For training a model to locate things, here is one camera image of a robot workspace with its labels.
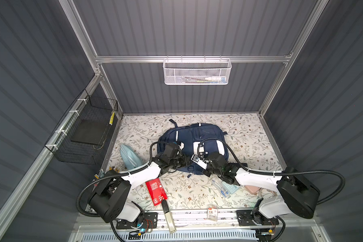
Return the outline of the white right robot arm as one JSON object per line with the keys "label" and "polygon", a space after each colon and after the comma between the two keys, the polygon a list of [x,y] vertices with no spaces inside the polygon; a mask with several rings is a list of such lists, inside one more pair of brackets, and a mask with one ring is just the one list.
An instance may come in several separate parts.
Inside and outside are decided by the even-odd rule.
{"label": "white right robot arm", "polygon": [[[265,218],[278,217],[293,213],[301,218],[311,219],[316,207],[336,197],[345,187],[345,177],[332,170],[298,171],[287,167],[284,171],[262,171],[245,167],[239,159],[229,163],[218,151],[208,153],[202,157],[200,151],[207,139],[194,146],[194,150],[201,162],[208,161],[204,169],[223,182],[234,186],[254,186],[277,193],[276,197],[260,199],[254,210],[255,215]],[[308,174],[330,174],[339,178],[340,182],[335,191],[320,198],[320,190],[306,178]]]}

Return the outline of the navy blue student backpack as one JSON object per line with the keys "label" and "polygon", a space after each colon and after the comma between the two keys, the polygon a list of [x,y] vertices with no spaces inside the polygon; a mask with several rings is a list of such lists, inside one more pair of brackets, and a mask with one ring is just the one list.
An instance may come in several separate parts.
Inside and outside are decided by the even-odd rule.
{"label": "navy blue student backpack", "polygon": [[189,126],[175,126],[159,138],[157,154],[164,151],[165,144],[176,143],[182,152],[190,157],[200,155],[205,158],[212,152],[219,152],[228,161],[229,151],[224,145],[226,134],[227,132],[213,124],[196,123]]}

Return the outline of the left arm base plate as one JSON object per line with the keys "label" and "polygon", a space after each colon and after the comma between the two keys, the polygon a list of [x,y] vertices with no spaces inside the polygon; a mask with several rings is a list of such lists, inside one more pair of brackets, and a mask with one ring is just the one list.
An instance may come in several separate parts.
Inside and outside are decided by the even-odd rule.
{"label": "left arm base plate", "polygon": [[143,217],[134,222],[123,219],[117,219],[115,222],[116,229],[155,229],[157,228],[158,213],[144,212]]}

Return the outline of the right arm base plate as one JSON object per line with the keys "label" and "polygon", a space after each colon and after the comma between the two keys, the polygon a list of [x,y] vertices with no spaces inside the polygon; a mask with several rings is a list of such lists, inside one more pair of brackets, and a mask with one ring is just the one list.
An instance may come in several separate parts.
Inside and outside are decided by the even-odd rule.
{"label": "right arm base plate", "polygon": [[253,210],[237,210],[236,215],[240,226],[276,226],[280,224],[277,218],[266,218],[260,212],[255,212]]}

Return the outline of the light blue cloth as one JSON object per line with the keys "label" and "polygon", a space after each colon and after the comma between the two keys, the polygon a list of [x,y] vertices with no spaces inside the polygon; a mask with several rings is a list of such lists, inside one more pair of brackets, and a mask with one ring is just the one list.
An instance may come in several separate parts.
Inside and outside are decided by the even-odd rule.
{"label": "light blue cloth", "polygon": [[135,151],[130,146],[121,144],[120,154],[127,170],[132,170],[144,165],[143,160],[135,153]]}

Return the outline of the light green calculator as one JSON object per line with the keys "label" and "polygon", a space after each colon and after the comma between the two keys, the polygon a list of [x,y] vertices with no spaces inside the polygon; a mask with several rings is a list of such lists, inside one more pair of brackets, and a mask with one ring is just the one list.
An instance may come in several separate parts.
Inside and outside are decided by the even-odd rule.
{"label": "light green calculator", "polygon": [[237,186],[237,185],[230,185],[227,183],[223,183],[224,187],[228,190],[228,192],[230,194],[234,194],[235,192],[237,192],[241,187]]}

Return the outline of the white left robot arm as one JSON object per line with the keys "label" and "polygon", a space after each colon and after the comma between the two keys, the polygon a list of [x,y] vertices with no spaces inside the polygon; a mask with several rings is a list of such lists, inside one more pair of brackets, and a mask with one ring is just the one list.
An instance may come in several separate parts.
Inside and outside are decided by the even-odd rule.
{"label": "white left robot arm", "polygon": [[131,190],[170,173],[172,169],[191,165],[191,158],[175,142],[154,142],[150,145],[147,163],[126,172],[108,171],[104,177],[79,192],[76,208],[80,214],[100,217],[106,223],[121,219],[140,226],[144,211],[136,202],[128,199]]}

